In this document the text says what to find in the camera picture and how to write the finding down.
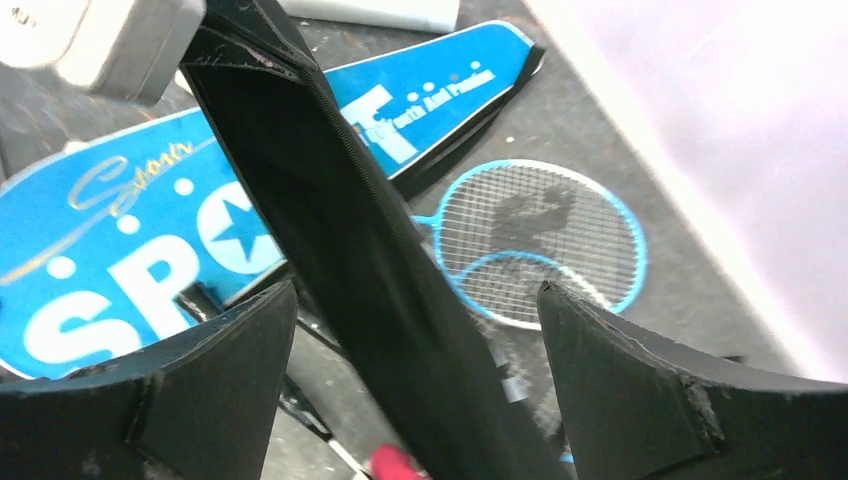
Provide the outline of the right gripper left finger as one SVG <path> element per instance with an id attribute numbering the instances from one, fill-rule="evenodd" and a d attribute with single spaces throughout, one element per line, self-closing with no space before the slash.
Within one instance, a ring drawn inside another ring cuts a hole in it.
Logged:
<path id="1" fill-rule="evenodd" d="M 1 388 L 5 479 L 257 479 L 293 343 L 294 286 L 59 380 Z"/>

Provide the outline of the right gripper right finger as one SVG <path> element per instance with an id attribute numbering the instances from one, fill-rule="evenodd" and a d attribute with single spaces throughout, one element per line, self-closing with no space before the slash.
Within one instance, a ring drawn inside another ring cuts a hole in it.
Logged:
<path id="1" fill-rule="evenodd" d="M 847 388 L 695 350 L 552 282 L 538 316 L 582 479 L 843 479 Z"/>

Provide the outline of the black Crossway racket bag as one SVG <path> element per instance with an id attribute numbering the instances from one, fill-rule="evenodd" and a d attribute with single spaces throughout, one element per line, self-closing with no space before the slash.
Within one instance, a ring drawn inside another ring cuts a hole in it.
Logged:
<path id="1" fill-rule="evenodd" d="M 528 411 L 275 1 L 211 1 L 181 65 L 255 208 L 435 479 L 562 479 Z"/>

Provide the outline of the white shuttlecock tube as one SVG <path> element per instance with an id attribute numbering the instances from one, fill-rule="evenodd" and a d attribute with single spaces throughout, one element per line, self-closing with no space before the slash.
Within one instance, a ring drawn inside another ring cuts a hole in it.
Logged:
<path id="1" fill-rule="evenodd" d="M 291 16 L 436 34 L 455 30 L 459 0 L 281 0 Z"/>

